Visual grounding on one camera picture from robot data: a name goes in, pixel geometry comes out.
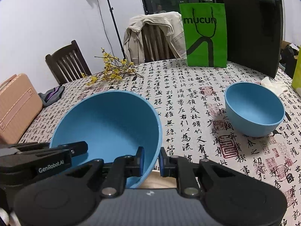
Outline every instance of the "metal screw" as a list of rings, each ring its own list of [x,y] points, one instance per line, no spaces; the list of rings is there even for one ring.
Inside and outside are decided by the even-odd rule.
[[[101,192],[104,195],[114,195],[117,193],[117,190],[112,187],[107,187],[107,188],[104,188]]]
[[[184,189],[184,193],[187,195],[197,195],[199,193],[199,190],[193,187],[189,187]]]

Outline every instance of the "light stand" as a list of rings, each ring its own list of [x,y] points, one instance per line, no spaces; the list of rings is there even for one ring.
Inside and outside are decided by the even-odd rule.
[[[107,0],[107,1],[108,1],[109,9],[110,9],[110,12],[111,12],[112,20],[113,20],[113,23],[114,23],[114,27],[115,27],[115,30],[116,30],[116,33],[117,33],[117,37],[118,37],[118,40],[119,40],[119,44],[120,44],[120,47],[121,47],[121,51],[122,51],[122,54],[123,54],[123,58],[125,58],[123,45],[122,45],[122,42],[121,42],[121,39],[120,39],[120,36],[119,36],[118,28],[117,28],[117,25],[116,25],[114,14],[113,14],[113,8],[111,7],[110,1],[109,0]]]

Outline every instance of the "suitcase handle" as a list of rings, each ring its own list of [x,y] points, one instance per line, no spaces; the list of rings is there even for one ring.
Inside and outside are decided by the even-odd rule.
[[[5,87],[8,85],[8,83],[10,83],[10,82],[12,81],[12,79],[14,79],[16,76],[17,76],[17,75],[14,74],[14,75],[11,76],[10,78],[8,78],[5,82],[1,83],[1,85],[0,85],[0,91],[2,91],[3,88],[5,88]]]

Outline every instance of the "chair backrest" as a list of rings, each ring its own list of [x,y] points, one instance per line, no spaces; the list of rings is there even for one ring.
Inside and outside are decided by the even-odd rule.
[[[159,26],[146,23],[141,32],[145,63],[175,58]]]
[[[91,75],[75,40],[52,55],[46,55],[46,63],[59,84],[82,78],[81,72]]]

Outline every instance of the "calligraphy tablecloth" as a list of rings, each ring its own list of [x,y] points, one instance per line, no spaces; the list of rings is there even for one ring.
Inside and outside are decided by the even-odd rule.
[[[118,84],[87,86],[88,79],[65,84],[62,98],[41,111],[20,142],[50,141],[60,119],[87,96],[110,88],[133,91],[157,110],[168,155],[191,162],[208,158],[279,188],[288,203],[281,225],[300,226],[301,98],[291,87],[280,97],[286,108],[284,121],[267,137],[252,138],[231,126],[224,91],[233,82],[260,83],[263,74],[234,63],[227,68],[187,67],[181,59],[141,64],[138,72],[144,78],[128,77]],[[291,85],[281,70],[275,80]]]

